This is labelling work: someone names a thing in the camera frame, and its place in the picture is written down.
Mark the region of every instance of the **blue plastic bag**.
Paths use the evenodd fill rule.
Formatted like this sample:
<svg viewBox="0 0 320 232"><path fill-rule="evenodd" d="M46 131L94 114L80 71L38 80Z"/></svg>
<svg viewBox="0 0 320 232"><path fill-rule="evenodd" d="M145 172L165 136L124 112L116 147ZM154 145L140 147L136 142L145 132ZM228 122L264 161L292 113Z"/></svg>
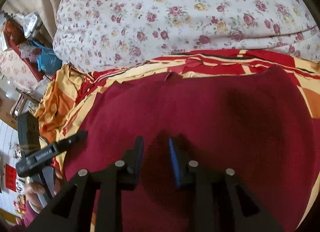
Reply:
<svg viewBox="0 0 320 232"><path fill-rule="evenodd" d="M54 53L53 49L44 47L35 41L32 44L42 50L42 54L38 57L38 71L43 70L46 74L53 75L62 67L62 60L60 60Z"/></svg>

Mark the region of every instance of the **yellow polka dot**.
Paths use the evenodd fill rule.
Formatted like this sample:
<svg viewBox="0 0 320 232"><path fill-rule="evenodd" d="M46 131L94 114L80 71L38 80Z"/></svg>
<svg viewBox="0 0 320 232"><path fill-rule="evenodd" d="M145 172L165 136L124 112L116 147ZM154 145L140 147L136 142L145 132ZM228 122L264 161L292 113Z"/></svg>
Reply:
<svg viewBox="0 0 320 232"><path fill-rule="evenodd" d="M51 111L52 111L52 112L56 112L56 110L57 110L57 104L56 104L56 103L53 103L53 104L51 105Z"/></svg>
<svg viewBox="0 0 320 232"><path fill-rule="evenodd" d="M47 122L47 123L50 123L51 122L51 115L50 113L46 113L45 116L44 116L44 120Z"/></svg>

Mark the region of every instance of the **red decoration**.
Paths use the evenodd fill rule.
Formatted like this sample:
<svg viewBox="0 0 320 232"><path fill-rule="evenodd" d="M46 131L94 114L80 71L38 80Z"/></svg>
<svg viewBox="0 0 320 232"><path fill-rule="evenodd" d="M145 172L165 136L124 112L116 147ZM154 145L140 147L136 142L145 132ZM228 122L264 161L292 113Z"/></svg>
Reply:
<svg viewBox="0 0 320 232"><path fill-rule="evenodd" d="M10 165L5 165L5 186L16 192L17 170Z"/></svg>

